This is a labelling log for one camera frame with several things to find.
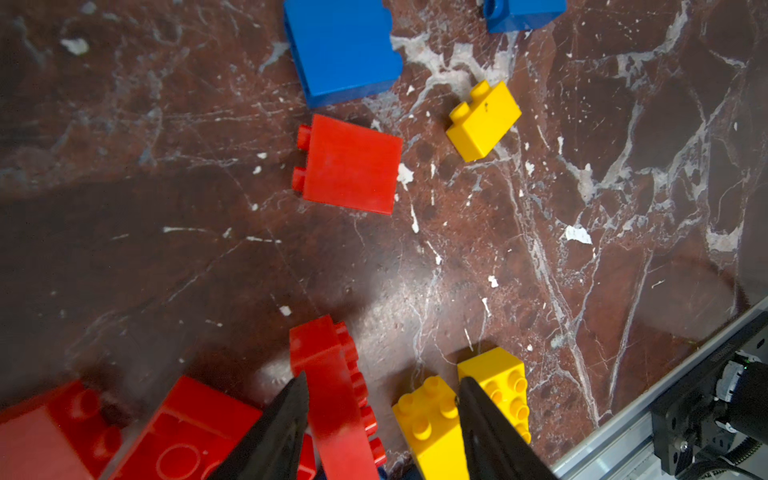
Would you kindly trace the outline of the narrow red lego brick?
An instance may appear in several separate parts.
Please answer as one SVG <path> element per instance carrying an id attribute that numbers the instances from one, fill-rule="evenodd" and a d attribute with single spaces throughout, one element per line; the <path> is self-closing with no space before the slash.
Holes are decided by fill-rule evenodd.
<path id="1" fill-rule="evenodd" d="M 346 324 L 326 315 L 290 330 L 290 365 L 305 374 L 308 423 L 328 479 L 378 479 L 386 449 Z"/>

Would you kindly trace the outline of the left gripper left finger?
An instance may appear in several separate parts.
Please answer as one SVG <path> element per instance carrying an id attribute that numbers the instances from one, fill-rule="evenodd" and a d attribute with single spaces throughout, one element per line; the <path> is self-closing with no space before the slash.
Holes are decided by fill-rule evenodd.
<path id="1" fill-rule="evenodd" d="M 308 425 L 306 374 L 293 378 L 209 479 L 295 480 Z"/>

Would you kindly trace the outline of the long red lego brick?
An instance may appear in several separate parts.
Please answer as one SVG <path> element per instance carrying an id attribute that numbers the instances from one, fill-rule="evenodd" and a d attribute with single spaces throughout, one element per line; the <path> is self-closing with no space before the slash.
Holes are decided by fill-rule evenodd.
<path id="1" fill-rule="evenodd" d="M 265 410 L 184 376 L 111 477 L 209 479 Z M 316 474 L 313 441 L 305 431 L 296 479 L 313 479 Z"/>

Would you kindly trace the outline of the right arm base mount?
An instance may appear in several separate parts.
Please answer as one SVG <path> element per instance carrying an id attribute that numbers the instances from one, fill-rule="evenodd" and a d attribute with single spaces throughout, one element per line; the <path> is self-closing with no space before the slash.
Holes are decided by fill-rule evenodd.
<path id="1" fill-rule="evenodd" d="M 654 454 L 676 479 L 734 473 L 767 444 L 767 364 L 754 355 L 711 358 L 650 407 Z"/>

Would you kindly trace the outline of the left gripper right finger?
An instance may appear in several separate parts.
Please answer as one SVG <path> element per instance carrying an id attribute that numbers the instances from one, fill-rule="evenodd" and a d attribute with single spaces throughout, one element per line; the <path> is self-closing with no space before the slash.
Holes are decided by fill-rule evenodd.
<path id="1" fill-rule="evenodd" d="M 471 480 L 557 479 L 474 378 L 460 381 L 457 407 Z"/>

